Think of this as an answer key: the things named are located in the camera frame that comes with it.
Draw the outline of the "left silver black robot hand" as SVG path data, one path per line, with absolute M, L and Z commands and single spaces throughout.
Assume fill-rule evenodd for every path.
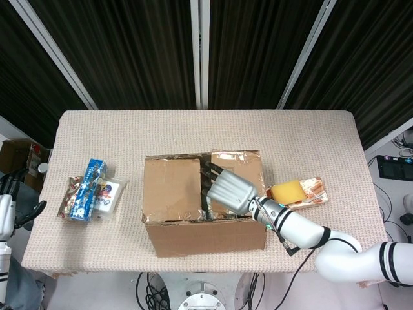
M 47 202 L 41 201 L 20 218 L 15 217 L 17 194 L 28 169 L 15 170 L 1 177 L 1 242 L 7 242 L 16 229 L 37 218 L 45 209 Z

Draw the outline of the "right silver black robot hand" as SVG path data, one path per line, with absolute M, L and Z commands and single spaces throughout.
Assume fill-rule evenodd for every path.
M 205 165 L 206 168 L 201 168 L 200 172 L 209 184 L 202 189 L 202 194 L 238 216 L 249 213 L 250 204 L 258 197 L 254 184 L 211 161 Z

